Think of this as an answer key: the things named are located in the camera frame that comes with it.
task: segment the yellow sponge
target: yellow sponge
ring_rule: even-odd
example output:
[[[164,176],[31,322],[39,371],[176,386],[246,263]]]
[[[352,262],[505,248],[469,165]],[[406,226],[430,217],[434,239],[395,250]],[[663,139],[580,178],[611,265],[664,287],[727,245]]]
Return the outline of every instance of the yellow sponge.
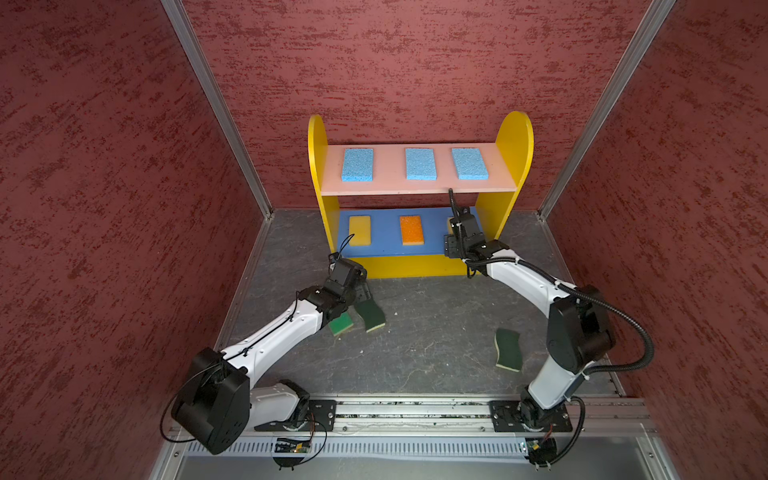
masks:
[[[371,244],[371,217],[357,215],[349,218],[349,234],[355,236],[349,241],[350,247],[367,247]]]

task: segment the blue sponge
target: blue sponge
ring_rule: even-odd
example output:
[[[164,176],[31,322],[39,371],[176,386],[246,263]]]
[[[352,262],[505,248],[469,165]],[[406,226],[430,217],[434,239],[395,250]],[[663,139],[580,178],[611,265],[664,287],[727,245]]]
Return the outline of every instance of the blue sponge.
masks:
[[[488,171],[477,148],[452,148],[459,180],[487,180]]]
[[[408,180],[437,180],[435,152],[431,148],[406,148]]]
[[[344,167],[341,170],[341,181],[373,181],[372,148],[347,148],[344,150]]]

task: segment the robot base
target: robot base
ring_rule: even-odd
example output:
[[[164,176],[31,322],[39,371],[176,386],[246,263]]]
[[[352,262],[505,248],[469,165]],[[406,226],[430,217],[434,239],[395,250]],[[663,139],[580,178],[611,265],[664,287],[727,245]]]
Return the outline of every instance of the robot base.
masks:
[[[333,423],[336,420],[336,400],[309,400],[310,413],[315,415],[315,421],[326,427],[329,432],[333,431]],[[296,428],[292,422],[269,422],[263,425],[253,427],[255,432],[308,432],[310,430],[309,422],[301,422]]]
[[[521,416],[518,410],[520,402],[517,400],[493,400],[488,402],[491,409],[491,420],[493,421],[494,432],[531,432],[532,430],[521,422]],[[572,432],[573,425],[568,418],[568,411],[565,404],[560,404],[551,410],[551,424],[553,432]],[[540,432],[547,433],[549,428],[540,429]]]

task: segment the gray floor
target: gray floor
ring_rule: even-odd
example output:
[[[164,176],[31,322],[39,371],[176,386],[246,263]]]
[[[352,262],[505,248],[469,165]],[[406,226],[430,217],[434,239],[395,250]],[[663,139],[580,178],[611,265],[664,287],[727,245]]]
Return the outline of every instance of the gray floor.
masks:
[[[561,273],[532,212],[513,212],[501,240],[555,276]],[[296,290],[322,283],[328,243],[319,212],[276,212],[256,274],[235,323],[232,343],[266,325]],[[334,338],[329,329],[305,339],[275,363],[258,385],[291,379],[310,393],[518,394],[547,358],[547,324],[533,305],[489,278],[370,280],[387,324],[362,325]],[[494,332],[520,332],[519,373],[495,366]],[[615,394],[609,375],[594,375],[582,395]]]

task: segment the pink shelf board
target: pink shelf board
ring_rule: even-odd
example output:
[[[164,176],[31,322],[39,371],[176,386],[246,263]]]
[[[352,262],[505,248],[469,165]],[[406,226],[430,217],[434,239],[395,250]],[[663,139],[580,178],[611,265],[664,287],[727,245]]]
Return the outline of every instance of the pink shelf board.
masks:
[[[373,149],[373,181],[341,181],[344,150],[347,148]],[[406,148],[434,150],[437,180],[406,180]],[[488,179],[459,180],[451,155],[452,148],[479,148],[488,169]],[[326,196],[444,194],[449,188],[457,194],[517,190],[496,144],[394,144],[329,145],[320,193]]]

